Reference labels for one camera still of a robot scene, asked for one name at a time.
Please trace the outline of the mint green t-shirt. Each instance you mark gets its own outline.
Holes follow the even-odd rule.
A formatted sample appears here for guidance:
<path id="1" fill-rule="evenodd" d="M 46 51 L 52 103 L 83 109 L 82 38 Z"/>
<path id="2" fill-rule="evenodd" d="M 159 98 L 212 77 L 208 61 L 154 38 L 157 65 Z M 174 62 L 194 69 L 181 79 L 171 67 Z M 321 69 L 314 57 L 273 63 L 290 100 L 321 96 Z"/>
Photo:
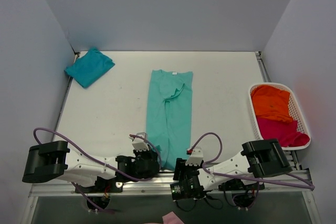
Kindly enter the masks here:
<path id="1" fill-rule="evenodd" d="M 186 159 L 192 126 L 193 73 L 153 70 L 146 110 L 146 133 L 160 151 L 162 167 L 174 170 Z"/>

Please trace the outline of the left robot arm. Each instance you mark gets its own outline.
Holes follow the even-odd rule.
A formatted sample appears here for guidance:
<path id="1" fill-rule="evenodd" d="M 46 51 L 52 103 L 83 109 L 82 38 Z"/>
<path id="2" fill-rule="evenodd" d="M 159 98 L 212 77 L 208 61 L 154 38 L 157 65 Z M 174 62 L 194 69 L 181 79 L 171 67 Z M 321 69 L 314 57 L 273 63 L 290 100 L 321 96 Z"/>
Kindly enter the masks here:
<path id="1" fill-rule="evenodd" d="M 134 156 L 89 158 L 88 154 L 70 149 L 64 141 L 35 145 L 29 149 L 22 182 L 41 184 L 59 179 L 100 192 L 106 180 L 137 182 L 159 173 L 156 152 L 134 150 L 133 153 Z"/>

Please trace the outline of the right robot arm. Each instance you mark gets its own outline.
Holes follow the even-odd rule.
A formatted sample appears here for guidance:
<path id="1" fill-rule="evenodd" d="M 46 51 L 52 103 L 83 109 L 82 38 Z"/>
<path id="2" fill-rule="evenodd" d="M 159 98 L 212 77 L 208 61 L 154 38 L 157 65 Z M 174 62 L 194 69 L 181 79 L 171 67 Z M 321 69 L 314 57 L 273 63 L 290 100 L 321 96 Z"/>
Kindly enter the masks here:
<path id="1" fill-rule="evenodd" d="M 199 166 L 178 158 L 173 180 L 170 184 L 173 201 L 199 200 L 206 193 L 233 179 L 236 187 L 244 189 L 252 178 L 268 178 L 292 171 L 277 139 L 257 140 L 244 143 L 242 150 L 232 158 L 210 166 L 201 161 Z"/>

